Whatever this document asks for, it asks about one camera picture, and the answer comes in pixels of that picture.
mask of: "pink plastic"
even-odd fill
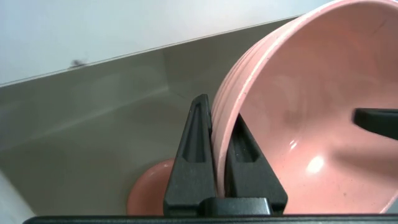
[[[174,159],[148,169],[134,184],[127,200],[128,215],[163,215],[163,198]]]
[[[288,193],[286,213],[383,212],[398,187],[398,141],[353,125],[355,107],[398,108],[394,1],[333,1],[236,62],[212,108],[220,195],[240,112]]]

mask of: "bowl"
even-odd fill
[[[397,24],[397,2],[333,1],[251,47],[211,110],[219,194],[241,113],[287,191],[285,213],[384,212],[398,187],[398,141],[351,116],[398,108]]]
[[[163,215],[163,198],[174,159],[160,162],[142,174],[127,199],[128,215]]]

